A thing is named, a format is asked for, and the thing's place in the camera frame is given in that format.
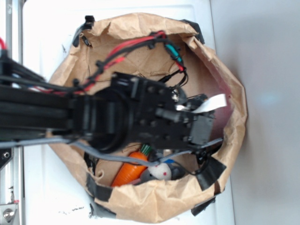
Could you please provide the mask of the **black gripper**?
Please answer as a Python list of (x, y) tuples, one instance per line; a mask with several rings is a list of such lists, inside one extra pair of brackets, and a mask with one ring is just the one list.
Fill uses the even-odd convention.
[(154, 80), (114, 73), (110, 90), (125, 101), (122, 113), (126, 121), (127, 142), (147, 143), (155, 149), (202, 149), (212, 142), (214, 111), (195, 113), (207, 96), (186, 98), (179, 89), (179, 100), (163, 83)]

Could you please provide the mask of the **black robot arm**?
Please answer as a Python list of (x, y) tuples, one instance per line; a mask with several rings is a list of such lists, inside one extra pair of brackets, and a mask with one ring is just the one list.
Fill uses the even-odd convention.
[(44, 84), (39, 75), (0, 57), (0, 142), (2, 148), (45, 141), (46, 133), (62, 142), (86, 140), (99, 152), (112, 153), (129, 143), (163, 150), (199, 150), (213, 144), (211, 113), (194, 113), (202, 100), (180, 102), (156, 82), (114, 73), (109, 87), (94, 95), (65, 96), (14, 88), (12, 83)]

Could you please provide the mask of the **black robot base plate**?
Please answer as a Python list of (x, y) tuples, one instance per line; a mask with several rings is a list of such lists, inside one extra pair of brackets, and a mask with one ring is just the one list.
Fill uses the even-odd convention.
[(0, 169), (1, 170), (10, 162), (12, 155), (13, 155), (13, 150), (11, 148), (0, 149)]

